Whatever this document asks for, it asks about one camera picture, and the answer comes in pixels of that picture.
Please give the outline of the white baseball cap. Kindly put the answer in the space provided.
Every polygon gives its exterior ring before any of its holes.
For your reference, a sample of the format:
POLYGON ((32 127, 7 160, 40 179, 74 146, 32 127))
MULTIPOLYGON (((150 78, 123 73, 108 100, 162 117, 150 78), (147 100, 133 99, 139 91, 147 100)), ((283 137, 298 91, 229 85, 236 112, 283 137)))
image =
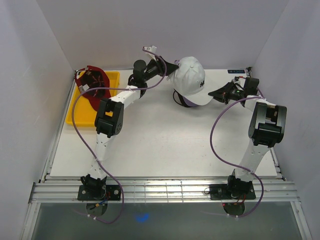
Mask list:
POLYGON ((206 76, 201 63, 193 56, 176 61, 178 69, 168 76, 178 95, 180 104, 185 108, 207 105, 213 97, 214 81, 206 76))

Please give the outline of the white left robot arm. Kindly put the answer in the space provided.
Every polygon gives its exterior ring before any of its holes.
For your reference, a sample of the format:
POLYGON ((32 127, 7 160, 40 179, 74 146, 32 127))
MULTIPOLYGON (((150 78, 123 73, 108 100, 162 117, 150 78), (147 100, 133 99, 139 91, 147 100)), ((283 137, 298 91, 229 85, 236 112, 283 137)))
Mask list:
POLYGON ((164 78, 178 68, 178 64, 169 63, 160 56, 149 63, 137 60, 133 64, 133 72, 128 78, 126 88, 113 97, 106 96, 99 100, 94 121, 96 149, 89 150, 93 155, 93 162, 87 175, 80 178, 84 190, 95 200, 106 195, 106 178, 109 173, 102 162, 107 159, 113 140, 122 130, 125 108, 145 94, 148 80, 155 76, 164 78))

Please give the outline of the purple LA baseball cap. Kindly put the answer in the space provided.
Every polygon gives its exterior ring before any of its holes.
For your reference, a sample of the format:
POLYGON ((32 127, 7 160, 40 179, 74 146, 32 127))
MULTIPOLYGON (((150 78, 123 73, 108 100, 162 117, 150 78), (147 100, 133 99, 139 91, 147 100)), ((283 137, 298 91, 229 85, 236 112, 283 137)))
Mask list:
POLYGON ((200 67, 199 61, 193 56, 188 56, 175 60, 174 63, 179 66, 171 79, 174 90, 184 97, 188 105, 197 107, 198 105, 187 97, 193 96, 200 91, 203 70, 200 67))

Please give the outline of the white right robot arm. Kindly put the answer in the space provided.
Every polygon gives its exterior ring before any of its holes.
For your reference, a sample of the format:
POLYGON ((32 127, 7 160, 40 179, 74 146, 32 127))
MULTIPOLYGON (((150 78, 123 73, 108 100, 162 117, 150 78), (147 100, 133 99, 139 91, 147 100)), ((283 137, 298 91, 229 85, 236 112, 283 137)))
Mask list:
POLYGON ((270 103, 262 95, 258 95, 258 78, 245 77, 243 86, 238 83, 240 78, 236 76, 225 86, 208 93, 220 103, 227 105, 232 100, 234 103, 231 107, 240 103, 252 111, 248 147, 240 164, 231 164, 235 169, 228 177, 225 187, 226 194, 232 199, 251 192, 254 174, 263 157, 284 138, 288 110, 287 107, 270 103))

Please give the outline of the black NY baseball cap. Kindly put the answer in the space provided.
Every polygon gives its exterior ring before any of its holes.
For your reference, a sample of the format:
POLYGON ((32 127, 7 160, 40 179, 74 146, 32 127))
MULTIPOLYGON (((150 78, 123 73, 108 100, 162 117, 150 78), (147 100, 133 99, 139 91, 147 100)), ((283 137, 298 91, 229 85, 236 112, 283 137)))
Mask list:
POLYGON ((186 103, 184 97, 181 94, 179 94, 177 91, 176 91, 176 94, 175 94, 175 98, 176 98, 177 101, 179 101, 183 105, 183 107, 185 107, 185 108, 191 108, 192 107, 192 106, 190 106, 190 105, 188 105, 186 103))

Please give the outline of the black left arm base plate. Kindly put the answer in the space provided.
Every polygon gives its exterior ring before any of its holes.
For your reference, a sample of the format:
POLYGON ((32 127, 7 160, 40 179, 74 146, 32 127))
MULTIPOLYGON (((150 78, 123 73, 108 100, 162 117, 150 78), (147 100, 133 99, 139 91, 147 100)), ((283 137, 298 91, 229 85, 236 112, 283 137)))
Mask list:
POLYGON ((81 185, 78 189, 78 201, 119 201, 121 199, 121 188, 119 185, 105 185, 98 190, 89 190, 81 185))

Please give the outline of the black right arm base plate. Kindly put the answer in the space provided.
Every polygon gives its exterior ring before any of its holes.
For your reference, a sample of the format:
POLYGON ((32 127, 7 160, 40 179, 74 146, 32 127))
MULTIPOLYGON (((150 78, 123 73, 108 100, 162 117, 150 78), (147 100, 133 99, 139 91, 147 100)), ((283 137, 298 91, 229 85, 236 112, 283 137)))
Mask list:
POLYGON ((251 187, 248 193, 227 189, 227 184, 210 184, 204 189, 204 194, 209 195, 211 200, 255 200, 256 194, 251 187))

